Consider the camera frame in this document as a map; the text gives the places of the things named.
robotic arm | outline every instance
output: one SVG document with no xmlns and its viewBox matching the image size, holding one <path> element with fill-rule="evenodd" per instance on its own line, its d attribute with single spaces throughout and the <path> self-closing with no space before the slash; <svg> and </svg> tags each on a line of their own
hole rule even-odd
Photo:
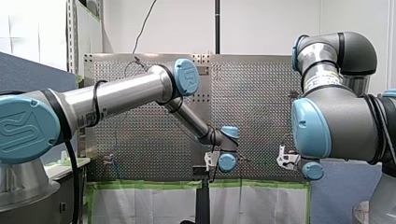
<svg viewBox="0 0 396 224">
<path fill-rule="evenodd" d="M 296 41 L 292 65 L 304 92 L 291 111 L 298 153 L 285 153 L 281 145 L 278 163 L 318 180 L 324 175 L 320 159 L 381 161 L 370 223 L 395 223 L 396 92 L 365 94 L 376 63 L 373 45 L 359 34 L 303 35 Z"/>
<path fill-rule="evenodd" d="M 40 195 L 56 192 L 59 185 L 48 180 L 39 159 L 52 147 L 67 144 L 80 128 L 154 101 L 164 105 L 202 144 L 228 151 L 212 158 L 210 165 L 219 162 L 222 172 L 230 172 L 236 166 L 239 130 L 211 128 L 183 104 L 182 97 L 196 93 L 199 84 L 194 63 L 180 59 L 151 66 L 143 75 L 98 81 L 75 91 L 0 96 L 0 214 L 4 207 L 7 211 L 32 204 Z"/>
<path fill-rule="evenodd" d="M 183 96 L 196 93 L 200 77 L 195 65 L 186 59 L 154 65 L 143 75 L 104 82 L 75 91 L 33 91 L 0 98 L 0 160 L 16 164 L 35 160 L 71 139 L 80 128 L 92 127 L 100 120 L 116 116 L 156 101 L 164 105 L 203 144 L 235 152 L 238 129 L 209 128 L 185 104 Z M 23 132 L 25 126 L 31 127 Z M 40 141 L 33 136 L 40 135 Z"/>
</svg>

black pole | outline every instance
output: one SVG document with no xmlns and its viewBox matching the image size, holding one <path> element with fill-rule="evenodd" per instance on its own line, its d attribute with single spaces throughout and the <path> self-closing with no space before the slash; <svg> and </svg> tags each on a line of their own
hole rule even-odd
<svg viewBox="0 0 396 224">
<path fill-rule="evenodd" d="M 220 0 L 215 0 L 216 54 L 220 54 Z"/>
<path fill-rule="evenodd" d="M 202 183 L 195 193 L 195 224 L 210 224 L 209 172 L 200 165 L 193 166 L 192 171 L 194 179 Z"/>
</svg>

pegboard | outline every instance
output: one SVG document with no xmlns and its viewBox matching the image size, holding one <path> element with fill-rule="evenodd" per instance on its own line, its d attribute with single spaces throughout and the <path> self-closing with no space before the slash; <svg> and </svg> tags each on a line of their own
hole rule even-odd
<svg viewBox="0 0 396 224">
<path fill-rule="evenodd" d="M 185 102 L 213 126 L 238 126 L 239 152 L 249 160 L 240 162 L 229 174 L 218 172 L 218 178 L 303 180 L 299 173 L 276 163 L 279 143 L 285 133 L 291 132 L 289 94 L 300 91 L 300 78 L 291 71 L 289 56 L 136 56 L 145 66 L 189 58 L 200 67 L 200 73 L 205 71 L 200 89 Z M 86 85 L 144 73 L 145 69 L 133 61 L 135 57 L 129 54 L 86 55 Z M 208 151 L 156 103 L 103 120 L 87 130 L 86 141 L 95 154 L 89 169 L 93 181 L 191 180 L 191 167 L 204 164 Z M 115 162 L 106 164 L 104 158 L 110 154 Z"/>
<path fill-rule="evenodd" d="M 277 165 L 282 139 L 294 149 L 291 91 L 300 91 L 300 76 L 289 56 L 211 55 L 211 117 L 217 127 L 240 129 L 238 152 L 246 160 L 219 177 L 303 181 L 298 172 Z"/>
</svg>

metal stand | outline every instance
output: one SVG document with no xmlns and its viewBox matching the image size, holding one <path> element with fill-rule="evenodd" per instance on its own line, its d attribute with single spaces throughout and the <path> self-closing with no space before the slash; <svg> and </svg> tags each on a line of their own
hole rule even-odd
<svg viewBox="0 0 396 224">
<path fill-rule="evenodd" d="M 195 224 L 210 224 L 209 172 L 205 166 L 193 166 L 192 171 L 194 178 L 202 181 L 195 196 Z"/>
</svg>

white wall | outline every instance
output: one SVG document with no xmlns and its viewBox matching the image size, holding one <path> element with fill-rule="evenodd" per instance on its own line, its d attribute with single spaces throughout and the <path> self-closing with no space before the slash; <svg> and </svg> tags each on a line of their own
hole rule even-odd
<svg viewBox="0 0 396 224">
<path fill-rule="evenodd" d="M 132 52 L 149 0 L 104 1 L 104 51 Z M 299 34 L 319 34 L 319 0 L 221 1 L 221 53 L 290 54 Z M 136 52 L 215 51 L 214 0 L 162 0 Z"/>
<path fill-rule="evenodd" d="M 290 55 L 295 39 L 319 34 L 319 0 L 221 1 L 221 53 Z"/>
<path fill-rule="evenodd" d="M 132 52 L 152 1 L 104 1 L 104 51 Z M 213 0 L 161 0 L 136 53 L 208 53 L 214 48 Z"/>
<path fill-rule="evenodd" d="M 371 78 L 371 93 L 379 93 L 390 87 L 388 61 L 391 1 L 322 0 L 321 34 L 353 31 L 365 35 L 374 44 L 378 67 Z"/>
</svg>

